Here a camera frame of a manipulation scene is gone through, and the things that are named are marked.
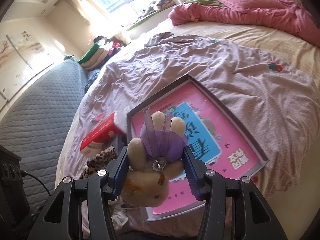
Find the leopard print pouch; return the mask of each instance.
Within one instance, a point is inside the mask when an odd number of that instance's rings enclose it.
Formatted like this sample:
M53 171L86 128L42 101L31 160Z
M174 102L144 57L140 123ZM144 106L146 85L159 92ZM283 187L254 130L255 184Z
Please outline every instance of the leopard print pouch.
M95 157L87 160L87 166L84 168L80 179L88 178L97 171L105 169L108 163L116 158L116 150L113 146L99 152Z

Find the red and white carton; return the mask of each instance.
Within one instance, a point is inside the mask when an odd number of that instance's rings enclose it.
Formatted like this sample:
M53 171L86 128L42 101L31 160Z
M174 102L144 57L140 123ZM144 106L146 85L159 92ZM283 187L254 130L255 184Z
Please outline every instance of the red and white carton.
M112 139L116 134L126 135L126 118L117 111L109 115L83 138L80 152L86 157L94 157L102 150L103 143Z

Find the screw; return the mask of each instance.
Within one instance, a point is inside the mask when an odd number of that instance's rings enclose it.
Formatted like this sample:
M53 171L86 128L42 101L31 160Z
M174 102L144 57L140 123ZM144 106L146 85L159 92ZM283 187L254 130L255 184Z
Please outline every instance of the screw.
M65 177L65 178L63 179L63 182L64 182L64 183L69 183L70 181L72 181L72 179L71 179L70 177Z
M207 174L208 176L214 176L216 172L214 170L207 170L205 174Z
M104 176L107 174L107 171L106 170L100 170L98 171L98 176Z
M251 181L251 179L249 177L244 176L244 177L242 177L242 181L244 183L249 183Z

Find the stuffed toy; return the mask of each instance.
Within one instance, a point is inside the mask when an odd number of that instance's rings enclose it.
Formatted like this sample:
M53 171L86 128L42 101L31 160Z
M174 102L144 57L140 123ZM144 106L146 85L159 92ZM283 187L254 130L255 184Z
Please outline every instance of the stuffed toy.
M145 112L140 138L128 144L129 169L121 197L133 206L157 207L168 197L169 180L183 172L185 123L172 114Z

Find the red cloth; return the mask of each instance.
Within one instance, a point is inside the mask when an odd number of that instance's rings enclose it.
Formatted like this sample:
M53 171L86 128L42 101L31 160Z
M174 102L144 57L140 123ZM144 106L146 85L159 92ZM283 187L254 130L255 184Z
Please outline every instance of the red cloth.
M174 26L188 22L262 25L275 28L320 47L320 30L312 15L294 0L218 0L228 7L180 4L169 18Z

